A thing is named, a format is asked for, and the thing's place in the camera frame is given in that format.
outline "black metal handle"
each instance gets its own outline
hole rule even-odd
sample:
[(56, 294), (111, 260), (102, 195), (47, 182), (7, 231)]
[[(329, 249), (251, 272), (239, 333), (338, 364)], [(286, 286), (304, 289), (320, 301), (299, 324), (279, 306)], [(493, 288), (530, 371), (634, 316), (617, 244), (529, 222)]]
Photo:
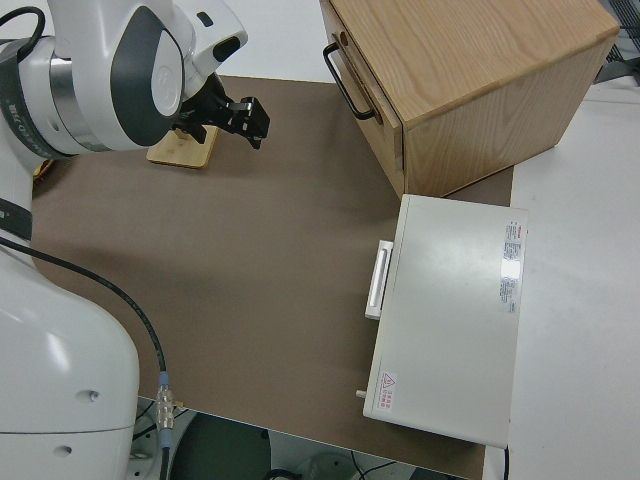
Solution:
[(325, 49), (322, 51), (322, 56), (324, 57), (324, 62), (327, 64), (327, 67), (329, 68), (329, 72), (331, 72), (331, 76), (336, 81), (336, 84), (338, 85), (338, 88), (340, 89), (340, 92), (342, 93), (342, 96), (347, 101), (347, 105), (349, 105), (349, 108), (353, 112), (353, 115), (358, 120), (367, 120), (369, 118), (375, 117), (376, 116), (376, 112), (373, 109), (368, 110), (366, 112), (361, 112), (360, 110), (358, 110), (356, 108), (355, 104), (353, 103), (353, 100), (351, 100), (351, 97), (349, 96), (349, 93), (347, 92), (347, 89), (344, 87), (344, 84), (342, 83), (342, 80), (340, 80), (340, 77), (338, 76), (338, 72), (336, 71), (335, 67), (333, 66), (333, 63), (331, 63), (331, 60), (329, 59), (329, 55), (332, 54), (333, 52), (335, 52), (336, 50), (339, 50), (339, 49), (340, 49), (340, 46), (338, 45), (338, 42), (334, 42), (334, 43), (332, 43), (330, 45), (327, 45), (325, 47)]

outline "warning label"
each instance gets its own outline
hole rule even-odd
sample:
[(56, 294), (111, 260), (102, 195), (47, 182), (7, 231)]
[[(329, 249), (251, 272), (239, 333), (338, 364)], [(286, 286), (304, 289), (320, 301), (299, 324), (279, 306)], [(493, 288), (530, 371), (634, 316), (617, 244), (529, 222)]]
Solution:
[(378, 380), (378, 401), (376, 402), (376, 408), (378, 410), (391, 411), (397, 383), (398, 376), (395, 373), (380, 372), (380, 378)]

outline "printed label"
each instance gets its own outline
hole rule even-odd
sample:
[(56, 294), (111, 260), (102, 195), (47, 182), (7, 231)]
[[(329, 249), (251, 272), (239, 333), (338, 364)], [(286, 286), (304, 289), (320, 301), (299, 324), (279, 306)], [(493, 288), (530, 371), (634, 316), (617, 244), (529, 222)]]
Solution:
[(378, 379), (378, 401), (376, 408), (390, 412), (393, 408), (393, 397), (398, 383), (398, 375), (395, 373), (380, 372)]
[(522, 270), (523, 226), (512, 221), (505, 228), (502, 268), (500, 269), (500, 303), (509, 313), (518, 310)]

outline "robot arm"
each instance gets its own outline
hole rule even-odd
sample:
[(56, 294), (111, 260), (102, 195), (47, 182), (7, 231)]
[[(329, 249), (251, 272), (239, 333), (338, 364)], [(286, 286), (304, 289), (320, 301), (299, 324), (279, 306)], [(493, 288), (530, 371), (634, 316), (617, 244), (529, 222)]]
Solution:
[(203, 142), (202, 125), (260, 147), (269, 127), (260, 102), (233, 102), (215, 73), (247, 41), (223, 1), (49, 0), (49, 7), (56, 36), (41, 39), (19, 66), (7, 60), (22, 87), (23, 123), (36, 131), (29, 139), (15, 133), (34, 153), (143, 148), (175, 128)]
[[(269, 118), (255, 98), (233, 102), (215, 74), (247, 41), (223, 1), (49, 7), (55, 37), (40, 38), (37, 9), (0, 19), (40, 18), (31, 40), (0, 42), (0, 365), (9, 385), (0, 401), (10, 412), (0, 419), (0, 463), (14, 478), (120, 479), (135, 423), (135, 347), (107, 312), (51, 284), (34, 251), (21, 250), (31, 240), (33, 170), (44, 159), (144, 148), (172, 128), (203, 140), (204, 124), (258, 148)], [(163, 363), (161, 439), (172, 423)], [(161, 440), (163, 459), (169, 444)]]

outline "brown mat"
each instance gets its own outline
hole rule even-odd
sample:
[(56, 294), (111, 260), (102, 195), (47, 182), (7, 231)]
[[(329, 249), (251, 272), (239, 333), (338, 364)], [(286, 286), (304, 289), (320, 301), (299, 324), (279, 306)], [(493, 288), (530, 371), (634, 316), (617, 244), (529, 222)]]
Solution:
[[(36, 192), (34, 246), (142, 305), (188, 407), (481, 478), (484, 447), (362, 416), (355, 391), (366, 388), (377, 328), (364, 307), (400, 203), (337, 88), (225, 83), (271, 115), (260, 151), (221, 133), (201, 171), (151, 164), (144, 151), (60, 163)], [(457, 197), (508, 204), (509, 172), (478, 185)], [(122, 321), (138, 347), (140, 393), (153, 397), (154, 352), (128, 307), (39, 266)]]

